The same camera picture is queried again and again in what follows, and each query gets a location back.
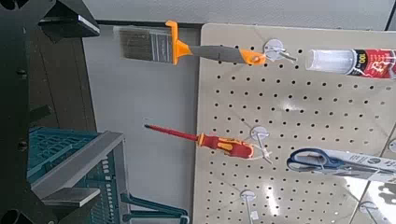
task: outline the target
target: black metal frame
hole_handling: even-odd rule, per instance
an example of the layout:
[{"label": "black metal frame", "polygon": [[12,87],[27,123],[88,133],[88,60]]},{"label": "black metal frame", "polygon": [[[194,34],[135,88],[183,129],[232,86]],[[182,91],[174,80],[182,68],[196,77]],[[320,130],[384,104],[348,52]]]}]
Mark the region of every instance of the black metal frame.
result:
[{"label": "black metal frame", "polygon": [[[77,14],[83,13],[97,26],[81,0],[59,1]],[[31,191],[26,180],[30,122],[26,40],[57,3],[56,0],[0,0],[0,220],[5,214],[6,217],[23,214],[32,223],[78,223],[79,217],[59,220]],[[6,9],[5,6],[13,8],[12,4],[14,9]],[[20,218],[16,223],[25,222],[29,221]]]}]

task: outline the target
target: blue scissors handle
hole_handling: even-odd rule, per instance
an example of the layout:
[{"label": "blue scissors handle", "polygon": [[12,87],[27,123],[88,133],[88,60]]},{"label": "blue scissors handle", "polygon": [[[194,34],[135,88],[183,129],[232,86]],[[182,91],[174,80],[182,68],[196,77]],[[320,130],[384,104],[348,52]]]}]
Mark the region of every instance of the blue scissors handle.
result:
[{"label": "blue scissors handle", "polygon": [[[313,152],[317,156],[302,156],[306,152]],[[338,169],[345,163],[336,158],[329,157],[321,149],[318,148],[301,148],[290,154],[287,165],[291,170],[299,172],[310,172],[321,169]]]}]

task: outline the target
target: pegboard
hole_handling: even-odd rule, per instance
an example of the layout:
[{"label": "pegboard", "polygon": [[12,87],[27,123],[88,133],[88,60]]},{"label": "pegboard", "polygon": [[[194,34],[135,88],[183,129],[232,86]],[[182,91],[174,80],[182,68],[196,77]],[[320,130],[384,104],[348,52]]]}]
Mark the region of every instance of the pegboard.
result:
[{"label": "pegboard", "polygon": [[[389,141],[384,144],[382,157],[396,160],[396,153],[389,150],[389,142],[396,138],[396,132],[393,131]],[[396,185],[372,181],[369,183],[367,190],[361,198],[361,203],[371,202],[375,209],[371,209],[371,216],[367,212],[357,210],[351,224],[359,223],[376,223],[376,224],[393,224],[396,223]]]},{"label": "pegboard", "polygon": [[198,133],[249,139],[256,125],[271,134],[264,160],[196,150],[194,223],[248,223],[240,191],[253,190],[254,223],[348,223],[367,181],[296,173],[286,159],[301,147],[380,155],[395,122],[395,82],[304,70],[310,49],[396,49],[394,33],[206,24],[202,45],[262,51],[272,38],[298,57],[248,66],[201,59]]}]

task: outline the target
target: scissors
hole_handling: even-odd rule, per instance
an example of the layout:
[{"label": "scissors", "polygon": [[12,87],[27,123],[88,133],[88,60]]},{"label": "scissors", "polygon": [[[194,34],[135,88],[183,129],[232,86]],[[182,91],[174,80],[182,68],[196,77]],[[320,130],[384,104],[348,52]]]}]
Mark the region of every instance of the scissors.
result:
[{"label": "scissors", "polygon": [[330,157],[326,152],[318,148],[301,148],[296,150],[290,154],[287,165],[291,170],[297,172],[358,171],[373,174],[395,175],[395,172],[391,170],[374,168]]}]

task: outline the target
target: red label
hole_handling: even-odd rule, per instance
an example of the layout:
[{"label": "red label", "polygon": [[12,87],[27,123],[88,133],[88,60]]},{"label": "red label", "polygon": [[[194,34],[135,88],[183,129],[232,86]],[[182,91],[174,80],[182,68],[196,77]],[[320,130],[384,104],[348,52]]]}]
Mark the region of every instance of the red label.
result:
[{"label": "red label", "polygon": [[389,49],[356,49],[356,63],[350,75],[396,78],[395,54]]}]

